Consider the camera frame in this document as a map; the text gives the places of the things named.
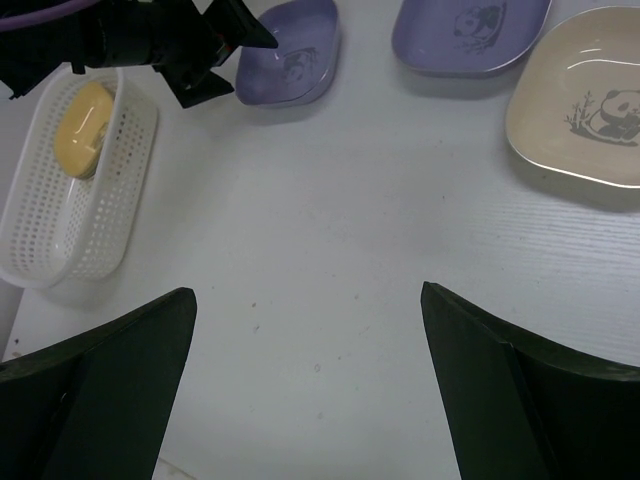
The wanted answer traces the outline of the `cream panda plate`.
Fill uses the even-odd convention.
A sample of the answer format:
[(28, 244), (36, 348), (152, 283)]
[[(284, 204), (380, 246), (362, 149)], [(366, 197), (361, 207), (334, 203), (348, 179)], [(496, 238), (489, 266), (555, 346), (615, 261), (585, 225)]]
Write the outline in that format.
[(594, 8), (546, 33), (509, 101), (505, 133), (540, 168), (638, 188), (638, 7)]

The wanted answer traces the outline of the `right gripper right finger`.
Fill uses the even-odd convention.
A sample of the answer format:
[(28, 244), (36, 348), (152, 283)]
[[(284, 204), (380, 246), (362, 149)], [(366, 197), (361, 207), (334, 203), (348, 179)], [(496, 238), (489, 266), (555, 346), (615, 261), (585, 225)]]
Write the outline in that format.
[(421, 292), (425, 334), (464, 479), (636, 479), (639, 369)]

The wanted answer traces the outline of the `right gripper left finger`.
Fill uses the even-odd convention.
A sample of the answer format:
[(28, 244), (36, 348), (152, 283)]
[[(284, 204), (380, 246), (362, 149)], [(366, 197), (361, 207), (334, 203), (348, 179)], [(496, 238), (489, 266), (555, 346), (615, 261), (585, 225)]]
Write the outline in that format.
[(151, 478), (196, 315), (178, 288), (2, 363), (2, 478)]

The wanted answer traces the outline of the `purple panda plate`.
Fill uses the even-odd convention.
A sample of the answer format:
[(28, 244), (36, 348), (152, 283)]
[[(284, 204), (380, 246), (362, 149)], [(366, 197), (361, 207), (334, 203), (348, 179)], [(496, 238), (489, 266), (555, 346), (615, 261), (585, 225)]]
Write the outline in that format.
[(309, 104), (331, 85), (341, 27), (333, 1), (288, 1), (259, 20), (278, 42), (276, 49), (244, 47), (235, 93), (247, 106), (277, 108)]
[(531, 0), (404, 1), (391, 44), (407, 68), (429, 77), (492, 77), (530, 51), (552, 3)]

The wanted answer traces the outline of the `yellow panda plate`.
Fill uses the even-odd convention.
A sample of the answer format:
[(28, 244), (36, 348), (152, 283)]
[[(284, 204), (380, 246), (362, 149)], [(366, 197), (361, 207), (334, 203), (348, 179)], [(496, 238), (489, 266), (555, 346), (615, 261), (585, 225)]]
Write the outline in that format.
[(95, 174), (113, 107), (113, 96), (101, 83), (88, 82), (77, 92), (53, 143), (55, 159), (67, 176), (85, 180)]

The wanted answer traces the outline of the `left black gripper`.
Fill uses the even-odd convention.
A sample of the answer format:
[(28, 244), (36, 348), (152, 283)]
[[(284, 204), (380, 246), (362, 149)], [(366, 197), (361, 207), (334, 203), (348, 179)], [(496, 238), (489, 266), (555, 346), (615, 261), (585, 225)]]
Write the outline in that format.
[(278, 41), (241, 0), (4, 1), (1, 95), (19, 98), (58, 67), (148, 66), (183, 108), (234, 92), (214, 69), (220, 36), (232, 47)]

